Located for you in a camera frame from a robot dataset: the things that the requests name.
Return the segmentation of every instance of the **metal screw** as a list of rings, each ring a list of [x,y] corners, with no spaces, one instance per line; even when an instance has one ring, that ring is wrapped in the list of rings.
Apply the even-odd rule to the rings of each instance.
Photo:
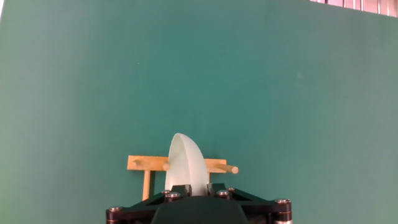
[[[170,193],[170,190],[164,190],[164,191],[162,191],[162,194],[164,194],[164,195],[167,195],[167,194],[169,194]]]
[[[289,199],[280,198],[280,199],[275,199],[275,202],[280,204],[285,204],[285,203],[290,203],[291,201]]]
[[[217,191],[218,196],[227,196],[229,194],[229,191],[227,190],[219,190]]]
[[[120,210],[122,210],[122,207],[112,207],[108,209],[110,212],[118,212]]]
[[[179,196],[181,196],[181,194],[178,192],[170,192],[167,195],[165,195],[165,197],[167,197],[167,198],[177,198]]]

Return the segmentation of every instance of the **window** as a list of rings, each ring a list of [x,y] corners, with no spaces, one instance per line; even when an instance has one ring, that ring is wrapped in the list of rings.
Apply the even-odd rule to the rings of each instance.
[[[310,0],[386,16],[398,17],[398,0]]]

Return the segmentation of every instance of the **black mount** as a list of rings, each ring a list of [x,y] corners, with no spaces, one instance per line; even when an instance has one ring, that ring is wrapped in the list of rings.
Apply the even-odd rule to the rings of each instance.
[[[107,224],[290,224],[290,200],[267,201],[224,184],[208,184],[207,196],[191,196],[190,185],[173,186],[129,208],[106,210]]]

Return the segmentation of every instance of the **wooden frame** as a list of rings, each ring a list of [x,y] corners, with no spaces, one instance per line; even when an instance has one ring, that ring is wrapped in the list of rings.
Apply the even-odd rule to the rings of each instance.
[[[236,166],[227,165],[226,159],[205,159],[207,172],[226,173],[231,172],[237,174],[239,169]],[[149,198],[150,190],[150,172],[151,171],[168,171],[170,164],[165,156],[129,156],[127,160],[127,170],[143,170],[144,184],[142,186],[142,200]]]

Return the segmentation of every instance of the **green wall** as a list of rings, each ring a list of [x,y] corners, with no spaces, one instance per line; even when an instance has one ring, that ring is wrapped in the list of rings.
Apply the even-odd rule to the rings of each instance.
[[[398,19],[304,0],[6,1],[1,223],[104,223],[177,132],[295,223],[394,223],[397,53]]]

